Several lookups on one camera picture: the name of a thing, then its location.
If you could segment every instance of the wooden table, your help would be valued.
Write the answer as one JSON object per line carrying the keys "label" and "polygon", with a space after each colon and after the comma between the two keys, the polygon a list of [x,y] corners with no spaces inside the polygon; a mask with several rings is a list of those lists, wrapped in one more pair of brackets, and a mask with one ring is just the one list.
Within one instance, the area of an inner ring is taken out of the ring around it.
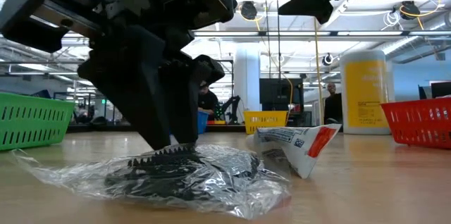
{"label": "wooden table", "polygon": [[[210,133],[200,140],[246,149],[242,133]],[[62,166],[150,150],[136,133],[81,133],[27,153]],[[396,145],[391,137],[338,135],[309,179],[293,177],[290,206],[253,222],[82,198],[42,184],[9,158],[9,153],[0,154],[0,223],[5,224],[439,224],[451,219],[451,151]]]}

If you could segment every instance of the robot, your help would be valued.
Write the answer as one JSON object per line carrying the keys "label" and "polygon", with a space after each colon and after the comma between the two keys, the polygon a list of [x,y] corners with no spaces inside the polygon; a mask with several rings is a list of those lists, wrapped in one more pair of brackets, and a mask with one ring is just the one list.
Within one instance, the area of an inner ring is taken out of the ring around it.
{"label": "robot", "polygon": [[[330,0],[292,0],[283,15],[329,19]],[[89,59],[78,75],[89,80],[155,150],[197,140],[201,81],[224,76],[208,56],[180,50],[192,30],[233,18],[236,0],[6,0],[0,32],[6,39],[49,53],[69,32],[89,38]]]}

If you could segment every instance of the toothpaste tube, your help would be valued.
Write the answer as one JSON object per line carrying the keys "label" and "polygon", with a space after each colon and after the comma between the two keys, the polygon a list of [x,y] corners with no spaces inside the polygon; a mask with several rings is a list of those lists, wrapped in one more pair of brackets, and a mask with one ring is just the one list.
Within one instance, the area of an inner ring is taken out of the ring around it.
{"label": "toothpaste tube", "polygon": [[282,149],[292,168],[305,179],[309,177],[321,151],[337,135],[340,127],[330,124],[311,128],[259,128],[254,134],[254,145],[264,156]]}

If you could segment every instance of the yellow cylinder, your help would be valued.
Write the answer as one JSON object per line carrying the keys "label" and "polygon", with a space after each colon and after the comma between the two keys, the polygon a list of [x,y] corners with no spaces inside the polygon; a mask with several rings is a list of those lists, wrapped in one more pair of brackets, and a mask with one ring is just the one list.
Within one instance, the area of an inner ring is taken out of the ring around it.
{"label": "yellow cylinder", "polygon": [[347,134],[389,135],[381,108],[388,102],[385,54],[356,51],[340,58],[343,131]]}

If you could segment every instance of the blue container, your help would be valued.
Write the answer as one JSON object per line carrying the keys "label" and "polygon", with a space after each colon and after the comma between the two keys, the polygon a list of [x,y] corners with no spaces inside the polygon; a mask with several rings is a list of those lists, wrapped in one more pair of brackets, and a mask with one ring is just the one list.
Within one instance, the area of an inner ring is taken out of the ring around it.
{"label": "blue container", "polygon": [[206,129],[206,122],[209,119],[209,114],[207,112],[198,111],[197,112],[197,133],[202,134]]}

